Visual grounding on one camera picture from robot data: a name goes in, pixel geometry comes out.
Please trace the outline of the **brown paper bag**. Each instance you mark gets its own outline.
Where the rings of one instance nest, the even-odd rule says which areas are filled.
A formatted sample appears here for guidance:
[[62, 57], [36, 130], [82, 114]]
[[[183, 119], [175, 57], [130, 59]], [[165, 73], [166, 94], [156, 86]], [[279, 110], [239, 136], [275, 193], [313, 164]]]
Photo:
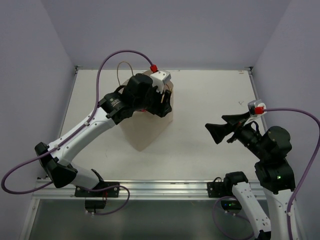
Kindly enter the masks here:
[[[127, 85], [129, 77], [127, 80], [120, 80], [119, 68], [121, 64], [128, 64], [131, 76], [134, 75], [134, 71], [130, 63], [127, 61], [121, 61], [117, 65], [116, 76], [119, 85]], [[169, 80], [164, 86], [164, 91], [169, 90], [172, 92], [170, 104], [172, 111], [168, 113], [165, 117], [159, 117], [153, 115], [147, 111], [134, 112], [132, 117], [123, 120], [118, 124], [120, 126], [125, 139], [130, 143], [130, 145], [137, 151], [141, 152], [146, 149], [157, 137], [169, 126], [174, 118], [174, 84]]]

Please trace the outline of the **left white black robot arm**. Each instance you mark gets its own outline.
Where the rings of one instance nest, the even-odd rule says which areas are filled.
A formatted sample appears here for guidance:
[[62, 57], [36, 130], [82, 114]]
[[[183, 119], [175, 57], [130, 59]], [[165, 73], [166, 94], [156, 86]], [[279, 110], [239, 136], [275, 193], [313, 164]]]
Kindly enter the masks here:
[[99, 135], [132, 117], [134, 112], [145, 110], [160, 118], [170, 113], [172, 92], [165, 88], [170, 80], [168, 71], [137, 73], [127, 84], [106, 94], [85, 119], [61, 138], [49, 144], [38, 143], [35, 152], [54, 186], [72, 184], [85, 188], [92, 196], [101, 195], [103, 178], [94, 169], [72, 164], [73, 159]]

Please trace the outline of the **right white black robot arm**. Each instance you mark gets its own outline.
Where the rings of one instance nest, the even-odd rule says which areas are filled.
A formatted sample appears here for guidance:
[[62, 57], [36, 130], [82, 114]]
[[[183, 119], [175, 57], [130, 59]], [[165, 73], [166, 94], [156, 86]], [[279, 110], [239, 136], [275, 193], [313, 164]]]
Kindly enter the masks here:
[[239, 141], [257, 158], [255, 174], [266, 197], [266, 214], [252, 193], [251, 185], [242, 171], [227, 173], [223, 179], [223, 192], [236, 198], [253, 229], [257, 240], [289, 240], [299, 236], [297, 228], [288, 229], [288, 218], [293, 217], [288, 207], [296, 188], [294, 172], [286, 160], [291, 151], [291, 136], [280, 126], [273, 126], [264, 134], [256, 122], [260, 115], [223, 115], [225, 124], [206, 123], [214, 142], [219, 144], [227, 135], [228, 143]]

